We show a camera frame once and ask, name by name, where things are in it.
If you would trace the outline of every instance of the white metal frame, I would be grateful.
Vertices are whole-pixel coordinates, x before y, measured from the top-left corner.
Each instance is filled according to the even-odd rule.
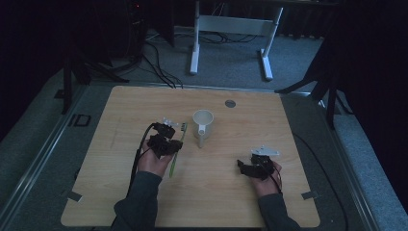
[[[260,20],[250,18],[225,17],[200,15],[200,2],[195,2],[195,21],[194,21],[194,46],[191,55],[190,74],[197,74],[198,56],[200,53],[200,44],[198,36],[200,31],[222,32],[231,34],[243,34],[252,36],[268,37],[268,43],[265,49],[261,49],[261,59],[267,80],[272,80],[272,70],[269,63],[269,51],[279,25],[283,8],[280,7],[273,20]]]

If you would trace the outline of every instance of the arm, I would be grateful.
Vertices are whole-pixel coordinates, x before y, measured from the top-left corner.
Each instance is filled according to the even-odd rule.
[[[272,177],[276,182],[280,183],[278,172],[282,167],[275,162],[273,164],[276,170],[273,172]],[[267,229],[273,231],[300,230],[300,226],[296,221],[288,217],[283,195],[279,193],[278,186],[273,180],[270,178],[264,181],[257,178],[250,178],[250,180],[258,195],[258,205]]]
[[[159,184],[172,155],[158,159],[147,142],[144,143],[143,150],[147,151],[140,157],[138,172],[129,195],[115,204],[113,231],[154,230]]]

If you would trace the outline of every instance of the gray sleeve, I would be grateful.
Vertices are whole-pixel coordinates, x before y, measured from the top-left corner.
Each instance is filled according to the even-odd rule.
[[[270,231],[300,230],[296,221],[288,217],[283,195],[268,194],[258,199],[261,215]]]
[[[129,195],[115,204],[116,219],[111,230],[154,230],[160,182],[160,176],[138,171]]]

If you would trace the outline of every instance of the wooden board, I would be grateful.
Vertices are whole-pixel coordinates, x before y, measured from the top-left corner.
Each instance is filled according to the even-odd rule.
[[[226,100],[234,100],[236,107],[226,107]],[[201,149],[192,133],[192,115],[199,109],[215,116],[212,134]],[[73,188],[83,198],[67,201],[64,225],[111,225],[114,205],[126,195],[142,135],[163,117],[189,127],[173,177],[168,178],[169,167],[160,185],[156,226],[264,226],[252,186],[237,167],[238,159],[249,164],[251,149],[261,145],[281,152],[272,160],[283,167],[290,217],[303,227],[319,225],[314,200],[301,196],[309,184],[278,94],[138,87],[113,88]],[[176,128],[173,138],[181,136]]]

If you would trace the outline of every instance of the black cable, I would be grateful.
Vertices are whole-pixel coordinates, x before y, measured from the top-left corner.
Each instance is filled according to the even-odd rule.
[[[336,197],[336,199],[337,199],[337,202],[338,202],[339,205],[340,205],[340,208],[342,209],[342,213],[343,213],[343,217],[344,217],[345,230],[347,231],[347,230],[348,230],[348,217],[347,217],[347,213],[345,212],[344,205],[343,205],[342,201],[340,200],[339,195],[338,195],[337,192],[335,191],[335,189],[334,189],[334,187],[333,187],[333,184],[332,184],[332,182],[331,182],[331,180],[330,180],[330,178],[329,178],[327,172],[324,170],[323,165],[321,164],[320,160],[318,159],[318,156],[317,156],[316,153],[313,151],[313,149],[312,149],[312,147],[309,145],[309,143],[307,143],[304,139],[302,139],[298,134],[296,134],[296,133],[293,132],[293,136],[296,137],[296,138],[298,138],[299,140],[301,140],[301,141],[306,145],[306,147],[309,149],[309,151],[310,151],[310,152],[312,153],[312,155],[315,157],[315,160],[316,160],[316,162],[319,164],[321,170],[323,171],[323,174],[324,174],[324,176],[326,177],[327,182],[329,183],[329,186],[330,186],[330,188],[331,188],[333,194],[335,195],[335,197]]]
[[[151,46],[151,47],[153,47],[154,50],[155,50],[155,52],[156,52],[157,64],[156,64],[156,65],[153,65],[151,62],[149,62],[149,64],[152,66],[152,68],[154,68],[154,70],[155,70],[156,74],[159,76],[159,78],[161,78],[161,77],[166,78],[166,79],[172,84],[172,86],[176,89],[176,86],[175,86],[174,82],[169,79],[169,78],[172,78],[172,79],[174,79],[174,80],[181,86],[181,88],[183,88],[183,83],[182,83],[182,81],[181,81],[179,78],[175,77],[175,76],[172,75],[172,74],[169,74],[167,71],[163,70],[162,67],[160,66],[160,54],[159,54],[159,49],[157,49],[157,47],[156,47],[155,45],[153,45],[152,43],[150,43],[150,42],[148,42],[148,41],[146,42],[146,44],[149,45],[149,46]]]
[[[269,171],[267,170],[267,168],[264,166],[264,164],[262,164],[262,162],[258,159],[256,159],[258,164],[261,166],[261,168],[267,173],[267,175],[270,177],[270,179],[272,179],[273,183],[275,183],[276,188],[278,189],[278,192],[280,194],[282,194],[282,178],[280,178],[280,172],[278,171],[278,169],[276,169],[275,166],[273,166],[273,168],[278,172],[279,178],[280,178],[280,184],[278,184],[275,180],[275,178],[273,178],[272,174],[269,174]]]
[[[126,197],[129,195],[130,190],[132,189],[133,181],[135,180],[136,170],[138,169],[139,159],[140,159],[141,155],[143,155],[143,154],[148,150],[148,149],[147,149],[147,150],[145,150],[142,154],[140,154],[141,149],[142,149],[142,147],[143,147],[143,144],[144,144],[144,142],[146,141],[147,134],[149,133],[150,129],[151,129],[154,125],[155,125],[154,123],[150,124],[150,125],[147,127],[146,131],[144,132],[143,137],[141,138],[140,145],[139,145],[138,150],[136,151],[135,160],[134,160],[134,162],[133,162],[132,174],[130,175],[130,183],[129,183],[128,192],[126,193]]]
[[[153,70],[155,71],[156,75],[163,81],[165,82],[169,87],[171,87],[172,89],[174,89],[174,83],[171,80],[168,80],[165,76],[162,76],[160,73],[157,72],[157,69],[155,67],[155,65],[153,65],[149,59],[147,59],[147,57],[145,55],[143,55],[144,59],[150,64],[150,66],[153,68]]]

